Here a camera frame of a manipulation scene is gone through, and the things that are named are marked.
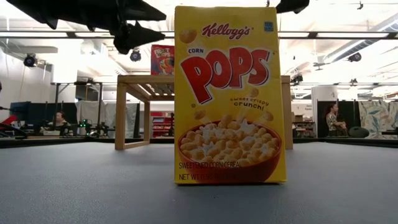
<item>ceiling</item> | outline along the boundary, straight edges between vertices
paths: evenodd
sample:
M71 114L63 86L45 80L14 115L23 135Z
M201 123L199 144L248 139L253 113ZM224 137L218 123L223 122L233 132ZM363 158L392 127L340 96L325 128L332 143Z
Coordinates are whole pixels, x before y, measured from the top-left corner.
M140 22L143 27L158 31L174 30L174 8L176 5L190 6L265 6L265 0L146 0L149 4L166 13L167 20L161 22ZM394 0L311 0L300 14L287 13L278 15L281 31L398 31L398 2ZM271 0L271 6L279 1ZM0 0L0 30L50 30L46 25L39 24L23 12ZM88 31L85 26L60 21L58 30ZM149 74L151 44L140 46L142 60L132 62L128 55L120 55L113 47L111 40L101 41L108 48L109 65L120 66L126 73ZM17 46L52 46L63 44L62 40L18 39L9 40L9 45ZM160 41L156 44L173 45L173 39ZM398 81L398 40L380 40L364 42L363 40L280 40L280 61L283 75L302 75L304 83L346 83L356 78L360 83L397 82ZM359 62L348 62L347 57L358 52L362 55ZM53 54L40 54L38 57L51 61ZM314 63L329 63L314 67ZM115 80L116 74L109 71L81 69L80 75L91 77L107 77ZM292 88L296 98L305 98L312 86L298 85ZM358 93L362 97L395 96L398 92L394 86L361 86Z

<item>red box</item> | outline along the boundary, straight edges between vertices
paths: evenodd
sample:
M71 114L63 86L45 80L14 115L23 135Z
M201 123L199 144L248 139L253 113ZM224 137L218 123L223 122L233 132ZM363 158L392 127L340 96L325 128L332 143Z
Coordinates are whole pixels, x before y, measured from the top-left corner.
M174 75L174 46L152 45L150 50L150 74Z

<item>red bowl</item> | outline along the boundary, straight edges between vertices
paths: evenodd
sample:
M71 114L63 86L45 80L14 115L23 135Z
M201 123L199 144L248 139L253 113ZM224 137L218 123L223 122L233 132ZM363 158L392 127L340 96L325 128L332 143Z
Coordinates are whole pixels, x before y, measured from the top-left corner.
M186 168L192 177L196 177L196 182L200 184L240 184L240 183L255 183L255 182L264 182L266 181L272 173L275 171L276 166L278 165L282 140L280 136L272 129L261 126L259 124L255 124L259 128L267 129L267 132L273 137L278 139L278 148L276 149L276 154L269 158L266 161L260 162L255 165L247 166L247 167L234 167L234 168L225 168L225 167L208 167L201 163L198 163L187 156L185 156L181 151L181 140L187 135L189 131L196 131L202 126L197 126L191 130L185 132L180 139L178 140L178 153L180 154L181 162L183 163L195 163L195 166L190 166L190 168Z

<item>wooden leg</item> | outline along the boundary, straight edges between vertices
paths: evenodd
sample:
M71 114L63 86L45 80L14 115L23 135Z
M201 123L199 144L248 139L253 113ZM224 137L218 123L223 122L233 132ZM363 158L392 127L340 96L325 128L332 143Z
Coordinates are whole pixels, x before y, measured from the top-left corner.
M115 127L115 145L116 150L124 149L126 140L126 86L118 83L116 92L116 127Z
M144 141L150 140L150 101L144 102Z
M290 77L281 76L282 78L282 105L284 112L284 129L285 129L285 148L293 149L293 132L292 132L292 99L290 95Z

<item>froot loops box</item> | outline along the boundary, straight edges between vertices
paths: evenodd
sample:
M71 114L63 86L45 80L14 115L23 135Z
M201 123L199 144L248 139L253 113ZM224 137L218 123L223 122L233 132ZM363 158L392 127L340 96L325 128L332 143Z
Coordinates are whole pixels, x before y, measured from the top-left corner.
M285 182L280 84L275 8L177 6L175 183Z
M152 45L150 50L150 74L174 75L174 46Z

